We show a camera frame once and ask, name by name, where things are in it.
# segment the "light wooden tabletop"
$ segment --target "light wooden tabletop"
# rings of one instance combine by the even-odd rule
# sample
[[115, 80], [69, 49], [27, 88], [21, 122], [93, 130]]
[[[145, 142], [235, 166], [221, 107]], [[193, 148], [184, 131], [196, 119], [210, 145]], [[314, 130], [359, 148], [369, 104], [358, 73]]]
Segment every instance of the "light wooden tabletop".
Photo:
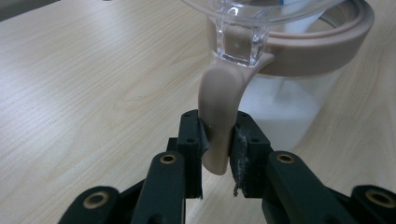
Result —
[[[396, 3], [293, 150], [330, 188], [396, 191]], [[85, 189], [123, 191], [197, 108], [205, 16], [178, 0], [63, 0], [0, 22], [0, 223], [56, 223]], [[204, 171], [187, 223], [264, 223], [260, 200]]]

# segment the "wooden table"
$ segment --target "wooden table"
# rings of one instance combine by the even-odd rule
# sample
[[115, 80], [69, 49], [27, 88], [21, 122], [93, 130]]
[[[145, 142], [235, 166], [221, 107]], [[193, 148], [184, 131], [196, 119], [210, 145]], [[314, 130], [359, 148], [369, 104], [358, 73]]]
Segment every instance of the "wooden table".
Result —
[[[375, 25], [294, 153], [349, 194], [396, 191], [396, 4]], [[180, 1], [63, 0], [0, 22], [1, 223], [56, 223], [85, 189], [123, 191], [197, 108], [205, 16]], [[187, 223], [263, 223], [260, 200], [204, 171]]]

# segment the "cup handle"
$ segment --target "cup handle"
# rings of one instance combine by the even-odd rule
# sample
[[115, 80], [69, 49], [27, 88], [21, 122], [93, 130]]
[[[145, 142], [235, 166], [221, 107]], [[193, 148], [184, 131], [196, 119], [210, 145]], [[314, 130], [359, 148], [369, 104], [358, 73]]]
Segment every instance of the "cup handle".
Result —
[[198, 93], [198, 115], [209, 142], [209, 150], [202, 158], [209, 172], [224, 175], [227, 171], [242, 95], [253, 76], [274, 58], [273, 54], [263, 53], [255, 66], [243, 66], [214, 56], [205, 70]]

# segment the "plastic container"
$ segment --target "plastic container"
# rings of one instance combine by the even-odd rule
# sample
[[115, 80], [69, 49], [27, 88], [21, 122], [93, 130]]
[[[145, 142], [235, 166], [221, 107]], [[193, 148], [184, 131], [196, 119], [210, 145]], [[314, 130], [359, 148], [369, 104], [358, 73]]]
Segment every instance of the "plastic container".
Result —
[[210, 149], [204, 167], [226, 171], [236, 111], [259, 123], [275, 150], [300, 142], [374, 21], [361, 0], [190, 0], [208, 15], [214, 57], [199, 115]]

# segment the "beige plastic ring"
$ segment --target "beige plastic ring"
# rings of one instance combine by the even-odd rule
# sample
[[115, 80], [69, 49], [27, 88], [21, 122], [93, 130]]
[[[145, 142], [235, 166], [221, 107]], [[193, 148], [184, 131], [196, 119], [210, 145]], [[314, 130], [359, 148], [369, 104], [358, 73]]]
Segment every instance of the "beige plastic ring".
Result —
[[[306, 77], [324, 74], [349, 63], [374, 23], [374, 12], [361, 0], [347, 0], [327, 9], [319, 20], [333, 29], [288, 34], [270, 32], [265, 52], [275, 60], [259, 73], [279, 77]], [[208, 41], [216, 48], [216, 27], [208, 20]]]

